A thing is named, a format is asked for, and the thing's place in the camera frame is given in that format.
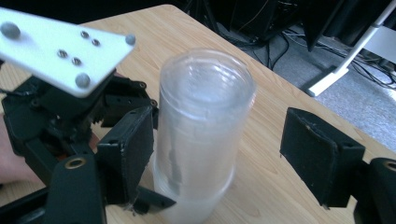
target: plastic cup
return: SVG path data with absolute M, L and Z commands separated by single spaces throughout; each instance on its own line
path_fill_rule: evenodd
M 162 215 L 169 223 L 202 223 L 233 181 L 256 85 L 241 61 L 213 49 L 169 60 L 160 82 L 154 188 L 177 202 Z

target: bolt head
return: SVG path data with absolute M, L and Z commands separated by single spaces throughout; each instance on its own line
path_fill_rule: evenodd
M 92 40 L 92 44 L 95 45 L 95 46 L 99 46 L 99 45 L 100 45 L 100 42 L 99 42 L 99 40 L 97 40 L 97 39 L 93 39 L 93 40 Z
M 85 32 L 85 31 L 81 31 L 81 36 L 83 37 L 83 38 L 88 38 L 88 37 L 90 37 L 90 35 L 87 33 L 87 32 Z
M 21 30 L 18 26 L 10 21 L 6 21 L 0 26 L 1 33 L 9 39 L 18 39 L 21 36 Z
M 140 82 L 139 86 L 140 86 L 140 88 L 143 88 L 143 89 L 145 89 L 147 87 L 146 83 L 144 83 L 144 82 Z
M 81 60 L 79 58 L 73 58 L 72 59 L 72 64 L 73 65 L 81 65 Z
M 134 45 L 134 43 L 136 43 L 136 37 L 134 35 L 127 35 L 125 36 L 125 42 L 131 46 Z
M 64 49 L 58 50 L 58 56 L 60 58 L 67 58 L 67 52 Z
M 82 89 L 87 88 L 90 85 L 90 82 L 90 77 L 85 73 L 81 73 L 76 76 L 76 85 Z

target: black equipment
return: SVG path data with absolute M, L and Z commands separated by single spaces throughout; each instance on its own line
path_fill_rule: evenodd
M 106 223 L 107 204 L 138 214 L 173 205 L 138 186 L 159 111 L 146 87 L 114 71 L 87 98 L 36 77 L 9 92 L 2 103 L 11 145 L 47 187 L 1 207 L 2 223 Z M 113 128 L 93 153 L 91 125 L 99 121 Z
M 280 153 L 320 205 L 357 201 L 355 222 L 396 223 L 396 161 L 362 160 L 364 146 L 309 112 L 289 108 Z
M 213 15 L 209 0 L 188 0 L 181 9 L 189 13 L 198 22 L 205 24 L 216 34 L 219 34 L 219 27 Z
M 390 0 L 244 0 L 209 1 L 218 22 L 267 41 L 301 23 L 308 50 L 324 35 L 353 46 Z M 386 21 L 394 29 L 396 13 Z

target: screw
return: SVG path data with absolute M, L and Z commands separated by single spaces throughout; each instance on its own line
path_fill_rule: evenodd
M 72 59 L 72 64 L 73 65 L 80 65 L 81 64 L 81 60 L 79 58 L 73 58 Z
M 151 103 L 152 106 L 157 106 L 158 105 L 157 101 L 155 101 L 155 100 L 150 100 L 150 103 Z
M 92 44 L 95 45 L 95 46 L 99 46 L 99 45 L 100 45 L 100 42 L 99 42 L 99 40 L 97 40 L 97 39 L 93 39 L 93 40 L 92 40 Z
M 33 99 L 33 100 L 30 102 L 30 105 L 31 105 L 32 107 L 34 107 L 34 108 L 38 108 L 38 107 L 40 106 L 40 103 L 37 101 L 37 99 Z
M 15 23 L 6 21 L 0 26 L 1 33 L 9 39 L 17 39 L 21 35 L 21 30 Z
M 147 87 L 146 83 L 140 82 L 139 83 L 140 88 L 145 89 Z
M 90 85 L 90 82 L 90 77 L 85 73 L 81 73 L 76 77 L 76 84 L 80 88 L 87 88 Z
M 85 31 L 81 31 L 81 36 L 82 36 L 83 38 L 88 38 L 88 37 L 90 37 L 90 35 L 89 35 L 87 32 L 85 32 Z
M 64 49 L 58 50 L 58 56 L 61 58 L 67 58 L 67 52 Z
M 132 46 L 136 43 L 136 37 L 134 35 L 127 35 L 125 36 L 125 42 Z

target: person's hand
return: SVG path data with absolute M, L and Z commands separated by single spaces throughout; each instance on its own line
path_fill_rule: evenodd
M 90 146 L 95 148 L 99 139 L 93 135 Z M 41 182 L 33 170 L 26 164 L 24 157 L 14 154 L 9 142 L 3 115 L 0 115 L 0 184 L 14 181 Z

